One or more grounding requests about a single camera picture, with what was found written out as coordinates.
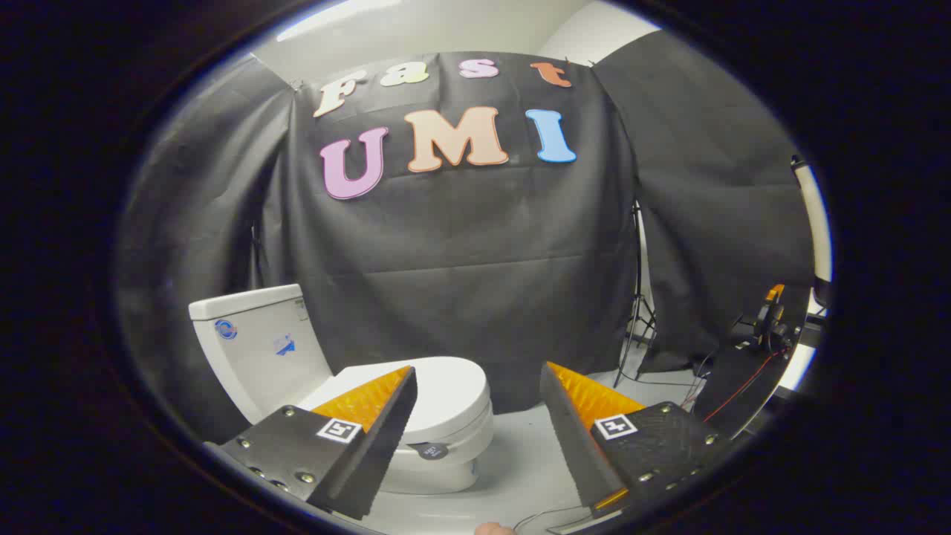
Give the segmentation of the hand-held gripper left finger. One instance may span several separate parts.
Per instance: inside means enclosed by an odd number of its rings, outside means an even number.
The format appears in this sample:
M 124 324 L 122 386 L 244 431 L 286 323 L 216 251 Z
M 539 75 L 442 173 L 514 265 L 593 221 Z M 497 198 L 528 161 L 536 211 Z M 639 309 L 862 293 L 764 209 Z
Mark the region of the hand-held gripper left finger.
M 401 366 L 315 409 L 285 404 L 216 454 L 272 493 L 360 520 L 383 484 L 418 398 L 417 372 Z

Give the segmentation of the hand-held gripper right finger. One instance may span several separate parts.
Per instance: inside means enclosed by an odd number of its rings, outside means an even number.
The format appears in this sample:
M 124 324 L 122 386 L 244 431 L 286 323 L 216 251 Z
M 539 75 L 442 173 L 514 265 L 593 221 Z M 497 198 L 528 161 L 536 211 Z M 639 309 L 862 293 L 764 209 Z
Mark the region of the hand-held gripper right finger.
M 581 504 L 641 518 L 720 467 L 730 436 L 678 404 L 645 406 L 557 363 L 539 391 Z

